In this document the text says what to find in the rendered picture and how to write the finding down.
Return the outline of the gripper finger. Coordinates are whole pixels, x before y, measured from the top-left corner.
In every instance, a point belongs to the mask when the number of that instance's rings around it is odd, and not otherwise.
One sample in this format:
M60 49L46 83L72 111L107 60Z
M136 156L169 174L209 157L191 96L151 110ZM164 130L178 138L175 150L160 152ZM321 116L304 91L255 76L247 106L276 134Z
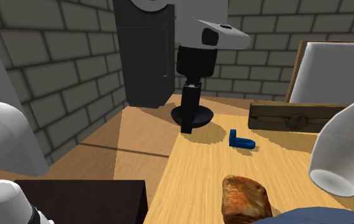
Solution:
M183 86L181 98L181 133L191 134L194 111L199 105L202 83L189 83Z

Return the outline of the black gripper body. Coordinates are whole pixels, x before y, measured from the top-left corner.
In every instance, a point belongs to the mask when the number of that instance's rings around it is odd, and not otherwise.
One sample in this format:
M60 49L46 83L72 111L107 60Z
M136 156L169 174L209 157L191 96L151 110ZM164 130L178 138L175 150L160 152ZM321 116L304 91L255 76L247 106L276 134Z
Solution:
M176 71L187 78L188 83L199 83L201 78L213 75L217 49L178 47Z

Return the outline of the black bowl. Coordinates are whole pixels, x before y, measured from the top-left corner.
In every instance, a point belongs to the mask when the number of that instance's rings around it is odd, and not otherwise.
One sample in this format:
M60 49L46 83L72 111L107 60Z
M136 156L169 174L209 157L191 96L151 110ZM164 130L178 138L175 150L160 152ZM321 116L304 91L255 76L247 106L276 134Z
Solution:
M171 111L172 119L179 125L182 125L182 108L181 106L175 107ZM212 110L205 106L198 106L194 109L193 112L193 121L192 121L192 128L196 129L199 127L203 127L208 124L211 119L213 118L214 113Z

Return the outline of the light wooden table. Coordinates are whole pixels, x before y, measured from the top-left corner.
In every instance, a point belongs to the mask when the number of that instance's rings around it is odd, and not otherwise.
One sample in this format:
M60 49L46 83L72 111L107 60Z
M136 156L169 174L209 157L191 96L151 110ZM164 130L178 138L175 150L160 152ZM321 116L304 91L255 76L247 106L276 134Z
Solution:
M150 207L145 224L223 224L222 181L227 175L250 178L267 191L273 215L302 207L354 211L354 197L333 196L308 176L316 135L248 128L247 100L201 99L214 111L204 127L183 134L170 112L180 102L172 96L157 109L126 107L121 112L118 147L147 156L127 170L138 174L160 162L154 185L148 185ZM229 146L237 137L255 141L254 149Z

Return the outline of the brown wooden box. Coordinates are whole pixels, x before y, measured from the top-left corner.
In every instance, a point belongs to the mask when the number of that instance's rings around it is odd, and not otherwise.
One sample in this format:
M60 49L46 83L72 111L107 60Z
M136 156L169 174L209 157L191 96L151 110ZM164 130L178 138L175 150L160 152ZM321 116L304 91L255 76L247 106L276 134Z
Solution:
M319 133L325 124L347 107L346 104L253 102L248 128Z

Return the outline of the brown bread loaf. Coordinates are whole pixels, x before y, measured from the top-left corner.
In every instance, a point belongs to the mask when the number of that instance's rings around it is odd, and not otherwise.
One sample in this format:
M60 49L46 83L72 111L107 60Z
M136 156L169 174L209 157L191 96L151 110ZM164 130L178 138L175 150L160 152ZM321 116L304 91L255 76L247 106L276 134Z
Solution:
M251 224L273 216L266 189L236 175L227 175L222 181L221 212L225 224Z

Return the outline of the dark robot stand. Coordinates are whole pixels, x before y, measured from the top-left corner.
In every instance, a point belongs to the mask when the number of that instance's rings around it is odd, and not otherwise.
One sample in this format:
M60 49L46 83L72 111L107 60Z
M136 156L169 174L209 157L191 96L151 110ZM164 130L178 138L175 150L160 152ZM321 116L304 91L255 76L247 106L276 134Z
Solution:
M143 224L143 180L16 180L28 201L55 224Z

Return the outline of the white glass vase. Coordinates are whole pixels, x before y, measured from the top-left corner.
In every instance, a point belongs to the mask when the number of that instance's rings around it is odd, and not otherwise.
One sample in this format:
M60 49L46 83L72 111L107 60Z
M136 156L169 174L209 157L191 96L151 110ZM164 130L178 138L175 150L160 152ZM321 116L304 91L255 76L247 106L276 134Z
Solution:
M340 197L354 197L354 103L319 133L309 164L311 181Z

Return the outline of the blue round object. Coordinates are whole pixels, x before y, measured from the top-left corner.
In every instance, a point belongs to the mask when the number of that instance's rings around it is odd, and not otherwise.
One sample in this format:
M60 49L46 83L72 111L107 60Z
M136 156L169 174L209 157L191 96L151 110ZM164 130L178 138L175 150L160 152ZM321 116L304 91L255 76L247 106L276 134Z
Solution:
M354 224L354 211L330 207L304 207L252 224Z

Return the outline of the blue L-shaped bracket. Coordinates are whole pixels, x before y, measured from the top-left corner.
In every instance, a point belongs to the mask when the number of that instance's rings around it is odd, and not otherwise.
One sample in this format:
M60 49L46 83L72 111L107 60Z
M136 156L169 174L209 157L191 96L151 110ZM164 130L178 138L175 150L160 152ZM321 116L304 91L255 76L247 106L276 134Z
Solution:
M236 129L231 129L229 134L229 146L252 150L255 148L256 143L251 139L237 137Z

